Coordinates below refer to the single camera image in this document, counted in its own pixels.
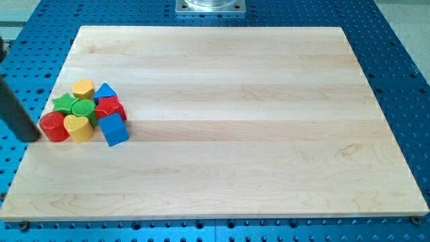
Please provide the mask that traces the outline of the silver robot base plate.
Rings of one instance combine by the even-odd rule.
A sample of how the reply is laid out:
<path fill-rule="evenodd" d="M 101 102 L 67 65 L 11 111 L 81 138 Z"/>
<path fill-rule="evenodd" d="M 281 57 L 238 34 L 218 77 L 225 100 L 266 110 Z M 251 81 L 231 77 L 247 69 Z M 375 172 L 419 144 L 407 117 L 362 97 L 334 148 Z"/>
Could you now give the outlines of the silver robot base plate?
<path fill-rule="evenodd" d="M 244 13 L 245 0 L 175 0 L 176 13 Z"/>

